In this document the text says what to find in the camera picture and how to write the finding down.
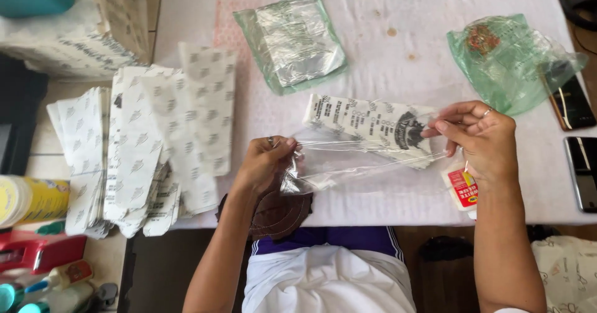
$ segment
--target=white shirt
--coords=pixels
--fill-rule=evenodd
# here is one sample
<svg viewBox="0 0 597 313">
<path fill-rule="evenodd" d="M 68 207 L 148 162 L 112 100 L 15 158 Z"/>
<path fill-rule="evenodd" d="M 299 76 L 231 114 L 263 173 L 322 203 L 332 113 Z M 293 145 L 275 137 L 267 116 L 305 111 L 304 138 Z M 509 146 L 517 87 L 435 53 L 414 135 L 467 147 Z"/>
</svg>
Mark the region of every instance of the white shirt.
<svg viewBox="0 0 597 313">
<path fill-rule="evenodd" d="M 249 259 L 243 312 L 415 311 L 406 265 L 392 256 L 316 245 Z"/>
</svg>

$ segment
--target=white stripe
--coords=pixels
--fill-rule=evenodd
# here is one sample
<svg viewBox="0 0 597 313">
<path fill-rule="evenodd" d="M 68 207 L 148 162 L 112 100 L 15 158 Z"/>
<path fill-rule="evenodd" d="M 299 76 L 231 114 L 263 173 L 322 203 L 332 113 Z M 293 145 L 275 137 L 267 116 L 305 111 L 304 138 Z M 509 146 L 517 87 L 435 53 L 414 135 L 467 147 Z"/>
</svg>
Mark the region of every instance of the white stripe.
<svg viewBox="0 0 597 313">
<path fill-rule="evenodd" d="M 394 243 L 396 243 L 396 248 L 400 251 L 399 260 L 404 263 L 404 254 L 402 249 L 400 249 L 400 244 L 398 244 L 398 239 L 396 238 L 396 233 L 394 232 L 394 228 L 391 229 L 392 236 L 394 237 Z"/>
<path fill-rule="evenodd" d="M 396 245 L 394 244 L 394 240 L 392 240 L 392 233 L 390 233 L 390 227 L 386 226 L 386 230 L 387 230 L 387 235 L 390 237 L 390 242 L 392 242 L 392 247 L 394 247 L 394 249 L 396 250 L 396 255 L 394 257 L 398 258 L 398 248 L 396 248 Z"/>
</svg>

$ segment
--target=brown cloth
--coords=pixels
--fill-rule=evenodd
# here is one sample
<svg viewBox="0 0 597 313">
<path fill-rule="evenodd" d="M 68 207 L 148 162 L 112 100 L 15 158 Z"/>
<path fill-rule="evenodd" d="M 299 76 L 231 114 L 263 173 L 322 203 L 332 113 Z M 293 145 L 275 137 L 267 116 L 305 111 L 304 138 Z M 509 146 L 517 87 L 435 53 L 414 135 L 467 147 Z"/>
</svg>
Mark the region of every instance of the brown cloth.
<svg viewBox="0 0 597 313">
<path fill-rule="evenodd" d="M 227 196 L 228 194 L 224 195 L 215 215 L 218 221 Z M 275 241 L 290 235 L 309 216 L 312 202 L 313 193 L 280 195 L 280 179 L 276 177 L 257 198 L 249 235 L 254 241 L 266 236 L 270 236 Z"/>
</svg>

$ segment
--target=wooden floor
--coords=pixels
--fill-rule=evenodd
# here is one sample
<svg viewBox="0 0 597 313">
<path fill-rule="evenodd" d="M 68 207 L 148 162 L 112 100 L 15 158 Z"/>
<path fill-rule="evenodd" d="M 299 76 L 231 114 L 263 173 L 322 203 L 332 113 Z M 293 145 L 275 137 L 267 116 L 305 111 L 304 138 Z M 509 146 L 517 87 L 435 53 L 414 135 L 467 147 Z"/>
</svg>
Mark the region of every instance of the wooden floor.
<svg viewBox="0 0 597 313">
<path fill-rule="evenodd" d="M 463 236 L 474 242 L 474 227 L 394 227 L 404 252 L 417 313 L 479 312 L 473 258 L 422 262 L 419 247 L 434 236 Z M 563 235 L 597 241 L 597 225 L 556 226 Z"/>
</svg>

